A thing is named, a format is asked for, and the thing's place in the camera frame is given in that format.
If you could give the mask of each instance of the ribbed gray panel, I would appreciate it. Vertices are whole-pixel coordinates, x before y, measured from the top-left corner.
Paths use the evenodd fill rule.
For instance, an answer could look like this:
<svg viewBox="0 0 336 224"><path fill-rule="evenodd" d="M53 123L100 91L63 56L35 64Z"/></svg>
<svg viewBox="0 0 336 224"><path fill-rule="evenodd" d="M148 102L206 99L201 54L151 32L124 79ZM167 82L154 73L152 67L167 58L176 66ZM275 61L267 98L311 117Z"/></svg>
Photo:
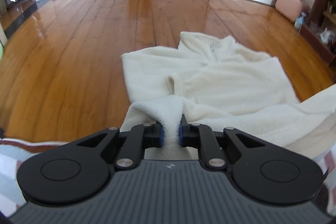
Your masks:
<svg viewBox="0 0 336 224"><path fill-rule="evenodd" d="M287 208L256 203L237 192L224 173L207 171L197 160L143 160L135 170L117 172L106 189L90 200L64 208L28 203L10 220L15 224L324 224L330 217L311 202Z"/></svg>

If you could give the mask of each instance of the floorboard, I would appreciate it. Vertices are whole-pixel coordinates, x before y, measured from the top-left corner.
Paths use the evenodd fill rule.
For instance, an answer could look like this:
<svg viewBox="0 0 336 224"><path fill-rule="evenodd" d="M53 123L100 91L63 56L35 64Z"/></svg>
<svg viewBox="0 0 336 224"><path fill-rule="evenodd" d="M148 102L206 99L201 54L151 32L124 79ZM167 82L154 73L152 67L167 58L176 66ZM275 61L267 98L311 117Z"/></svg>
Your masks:
<svg viewBox="0 0 336 224"><path fill-rule="evenodd" d="M181 31L232 35L279 58L303 101L333 71L274 8L247 0L50 0L9 39L0 127L28 141L72 141L120 126L129 101L121 55L177 47Z"/></svg>
<svg viewBox="0 0 336 224"><path fill-rule="evenodd" d="M7 10L0 17L0 22L2 28L5 30L7 27L16 19L19 15L21 15L25 10L29 8L30 5L35 3L34 0L27 0L20 2L16 5L13 5L9 10Z"/></svg>

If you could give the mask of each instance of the dark wooden furniture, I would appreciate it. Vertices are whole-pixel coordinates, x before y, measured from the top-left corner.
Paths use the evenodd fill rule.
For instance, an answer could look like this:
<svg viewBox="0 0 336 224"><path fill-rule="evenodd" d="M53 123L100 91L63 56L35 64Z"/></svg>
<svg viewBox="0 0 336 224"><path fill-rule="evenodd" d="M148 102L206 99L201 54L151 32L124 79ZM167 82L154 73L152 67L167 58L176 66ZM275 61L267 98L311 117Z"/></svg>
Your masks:
<svg viewBox="0 0 336 224"><path fill-rule="evenodd" d="M327 15L325 11L328 9L328 1L332 0L315 0L306 24L304 24L300 30L300 34L320 54L321 58L326 61L328 65L333 66L336 65L336 54L332 53L328 46L322 44L320 39L312 32L309 27L310 22L314 22L319 26L322 25Z"/></svg>

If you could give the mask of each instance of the logo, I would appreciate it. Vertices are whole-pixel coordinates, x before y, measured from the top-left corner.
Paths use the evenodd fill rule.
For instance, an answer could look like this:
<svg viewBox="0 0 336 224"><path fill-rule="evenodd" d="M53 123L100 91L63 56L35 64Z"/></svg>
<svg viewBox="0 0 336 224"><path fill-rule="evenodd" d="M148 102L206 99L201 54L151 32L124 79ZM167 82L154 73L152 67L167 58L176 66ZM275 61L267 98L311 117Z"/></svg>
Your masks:
<svg viewBox="0 0 336 224"><path fill-rule="evenodd" d="M169 169L172 169L172 168L175 167L175 164L168 164L168 165L166 165L166 167L169 168Z"/></svg>

